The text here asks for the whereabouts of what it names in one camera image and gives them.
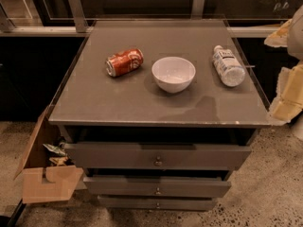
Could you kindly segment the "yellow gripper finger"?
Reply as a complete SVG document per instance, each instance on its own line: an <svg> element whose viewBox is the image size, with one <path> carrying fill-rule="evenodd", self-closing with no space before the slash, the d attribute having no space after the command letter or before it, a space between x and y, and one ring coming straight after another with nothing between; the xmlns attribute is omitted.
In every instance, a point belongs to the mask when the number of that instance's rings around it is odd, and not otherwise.
<svg viewBox="0 0 303 227"><path fill-rule="evenodd" d="M282 67L278 75L276 97L268 113L272 125L290 123L303 110L303 63L292 69Z"/></svg>
<svg viewBox="0 0 303 227"><path fill-rule="evenodd" d="M270 47L278 48L278 47L286 47L287 46L287 37L289 32L289 27L291 25L292 20L288 20L284 24L280 26L280 28L271 33L265 40L264 44Z"/></svg>

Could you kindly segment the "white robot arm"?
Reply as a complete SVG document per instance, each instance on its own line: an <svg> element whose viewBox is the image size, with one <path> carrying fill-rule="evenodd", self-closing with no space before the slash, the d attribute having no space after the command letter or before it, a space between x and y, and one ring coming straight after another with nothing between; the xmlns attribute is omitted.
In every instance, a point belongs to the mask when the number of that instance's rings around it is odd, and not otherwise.
<svg viewBox="0 0 303 227"><path fill-rule="evenodd" d="M303 111L303 6L264 43L271 47L286 47L288 54L298 59L293 68L281 68L276 97L267 114L272 125L280 126L291 122Z"/></svg>

